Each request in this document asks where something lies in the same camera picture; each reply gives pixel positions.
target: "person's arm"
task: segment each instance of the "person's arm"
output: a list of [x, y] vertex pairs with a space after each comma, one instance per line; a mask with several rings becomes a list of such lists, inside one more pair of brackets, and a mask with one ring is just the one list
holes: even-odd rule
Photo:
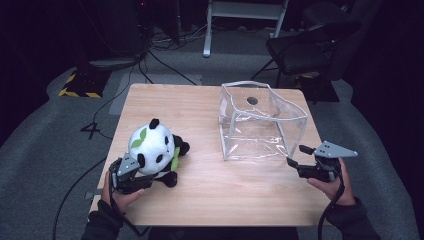
[[[352, 192], [349, 173], [343, 159], [340, 160], [345, 190], [336, 205], [328, 212], [327, 221], [337, 227], [344, 240], [380, 239], [367, 216], [367, 210], [361, 200], [355, 198]], [[308, 183], [323, 191], [329, 199], [333, 199], [340, 185], [340, 179], [333, 182], [321, 182], [309, 178]]]
[[[123, 195], [118, 192], [112, 194], [113, 199], [118, 205], [121, 214], [125, 214], [128, 205], [143, 193], [143, 189], [132, 194]], [[120, 213], [114, 211], [110, 206], [109, 195], [109, 172], [105, 176], [105, 184], [102, 189], [102, 196], [97, 203], [98, 210], [92, 211], [88, 215], [88, 223], [85, 225], [82, 240], [115, 240], [118, 237], [119, 230], [123, 226], [123, 218]]]

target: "panda head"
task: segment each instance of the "panda head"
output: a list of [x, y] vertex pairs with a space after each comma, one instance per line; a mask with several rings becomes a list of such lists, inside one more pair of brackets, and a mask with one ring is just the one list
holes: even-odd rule
[[137, 129], [128, 143], [130, 156], [138, 161], [138, 171], [143, 175], [164, 169], [174, 156], [174, 148], [171, 131], [158, 119], [152, 119], [149, 124]]

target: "transparent bag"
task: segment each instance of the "transparent bag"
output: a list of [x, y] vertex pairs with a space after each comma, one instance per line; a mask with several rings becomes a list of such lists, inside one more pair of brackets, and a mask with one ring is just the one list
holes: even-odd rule
[[222, 84], [219, 126], [224, 160], [282, 160], [305, 132], [308, 114], [268, 84]]

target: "tabletop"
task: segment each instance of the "tabletop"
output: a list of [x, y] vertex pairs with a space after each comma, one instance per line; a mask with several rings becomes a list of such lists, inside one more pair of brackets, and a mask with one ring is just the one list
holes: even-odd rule
[[[127, 218], [147, 226], [310, 226], [329, 203], [325, 195], [281, 161], [224, 161], [219, 132], [221, 86], [133, 84], [113, 138], [98, 188], [110, 164], [128, 150], [136, 129], [158, 118], [191, 146], [179, 157], [178, 184], [154, 182], [130, 205]], [[308, 113], [300, 144], [321, 144], [301, 91], [274, 89]], [[300, 164], [313, 156], [296, 150]], [[91, 210], [96, 209], [96, 196]]]

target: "panda plush toy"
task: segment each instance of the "panda plush toy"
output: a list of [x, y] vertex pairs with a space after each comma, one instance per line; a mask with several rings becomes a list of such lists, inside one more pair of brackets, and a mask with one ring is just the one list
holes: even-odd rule
[[134, 131], [128, 143], [131, 158], [140, 164], [138, 172], [143, 175], [154, 175], [156, 181], [167, 187], [177, 184], [178, 157], [184, 156], [190, 145], [159, 122], [152, 119], [149, 124]]

